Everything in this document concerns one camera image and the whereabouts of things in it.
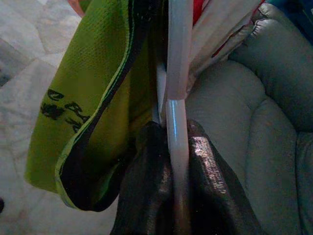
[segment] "lime green fabric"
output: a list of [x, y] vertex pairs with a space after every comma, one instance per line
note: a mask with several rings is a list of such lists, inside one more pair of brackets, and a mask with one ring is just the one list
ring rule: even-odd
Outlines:
[[108, 189], [116, 169], [111, 162], [127, 150], [135, 132], [151, 119], [147, 42], [110, 99], [134, 40], [130, 27], [134, 19], [129, 19], [132, 2], [135, 0], [81, 2], [86, 15], [43, 98], [32, 135], [25, 179], [59, 193], [74, 208], [61, 180], [63, 165], [103, 102], [108, 101], [107, 107], [84, 148], [83, 171], [95, 177], [102, 174], [95, 201]]

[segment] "sofa cushion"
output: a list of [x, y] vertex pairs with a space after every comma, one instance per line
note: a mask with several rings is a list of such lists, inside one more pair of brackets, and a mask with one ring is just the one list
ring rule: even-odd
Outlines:
[[295, 175], [297, 134], [260, 79], [227, 61], [206, 70], [186, 100], [234, 170], [268, 234], [300, 234]]
[[297, 131], [313, 131], [313, 47], [300, 33], [272, 19], [229, 57], [251, 69]]
[[299, 133], [297, 141], [298, 203], [303, 234], [313, 234], [313, 133]]

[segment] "sofa armrest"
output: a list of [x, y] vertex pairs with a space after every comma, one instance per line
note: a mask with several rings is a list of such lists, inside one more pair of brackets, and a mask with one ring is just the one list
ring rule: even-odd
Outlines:
[[276, 6], [270, 3], [263, 3], [254, 14], [252, 20], [256, 22], [262, 19], [273, 19], [281, 23], [286, 29], [300, 32], [298, 28], [288, 19], [288, 17]]
[[261, 79], [266, 94], [297, 131], [311, 132], [313, 47], [282, 16], [278, 18], [257, 20], [251, 35], [229, 59], [245, 65]]

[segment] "red fabric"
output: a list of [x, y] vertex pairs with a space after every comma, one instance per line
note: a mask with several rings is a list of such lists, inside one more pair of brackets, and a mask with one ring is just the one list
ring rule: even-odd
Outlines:
[[201, 16], [202, 6], [204, 0], [194, 0], [194, 19], [193, 23], [195, 24]]

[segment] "tile floor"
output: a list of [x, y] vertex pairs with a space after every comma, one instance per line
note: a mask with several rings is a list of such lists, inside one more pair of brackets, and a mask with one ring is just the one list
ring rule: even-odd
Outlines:
[[41, 99], [79, 21], [66, 0], [0, 0], [0, 235], [108, 235], [112, 228], [116, 202], [101, 213], [77, 211], [23, 180]]

